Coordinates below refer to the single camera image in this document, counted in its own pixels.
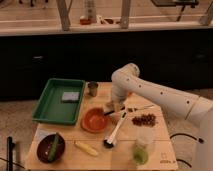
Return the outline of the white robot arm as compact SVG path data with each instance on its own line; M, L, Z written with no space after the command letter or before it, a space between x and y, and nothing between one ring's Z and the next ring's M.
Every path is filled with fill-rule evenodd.
M129 63L112 73L111 100L123 103L129 92L183 116L199 128L192 171L213 171L213 100L139 78Z

